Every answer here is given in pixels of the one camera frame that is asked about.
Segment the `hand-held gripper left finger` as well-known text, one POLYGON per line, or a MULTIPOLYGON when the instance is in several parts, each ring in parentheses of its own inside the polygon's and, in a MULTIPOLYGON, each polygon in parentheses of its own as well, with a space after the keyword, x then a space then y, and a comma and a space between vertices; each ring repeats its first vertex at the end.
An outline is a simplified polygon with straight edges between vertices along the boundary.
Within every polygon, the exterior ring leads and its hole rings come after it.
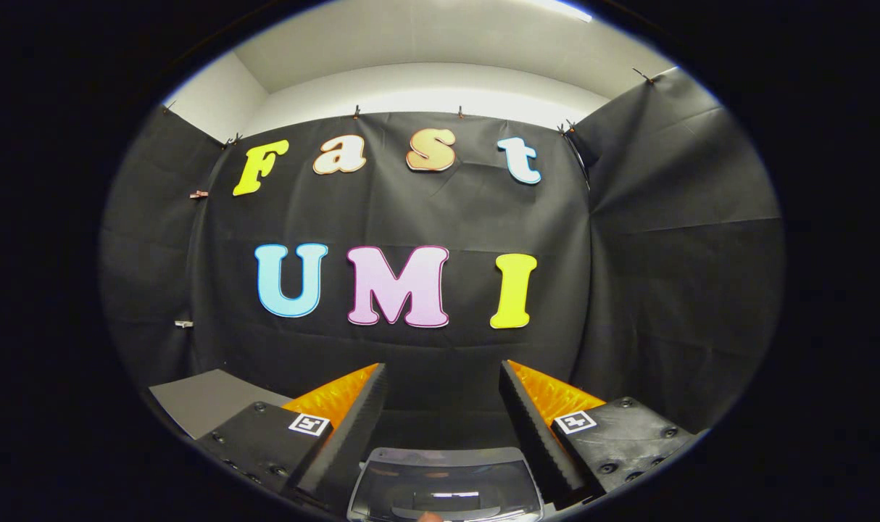
POLYGON ((283 405, 249 403, 197 443, 275 498, 343 515, 386 394, 387 367, 371 364, 283 405))

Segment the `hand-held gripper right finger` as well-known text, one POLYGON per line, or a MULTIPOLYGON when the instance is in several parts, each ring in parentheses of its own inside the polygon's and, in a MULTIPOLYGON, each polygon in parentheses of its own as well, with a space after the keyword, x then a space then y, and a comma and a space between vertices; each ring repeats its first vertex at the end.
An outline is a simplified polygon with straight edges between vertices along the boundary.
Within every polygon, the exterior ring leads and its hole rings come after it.
POLYGON ((544 502, 572 508, 672 462, 698 436, 632 397, 598 399, 513 360, 499 393, 544 502))

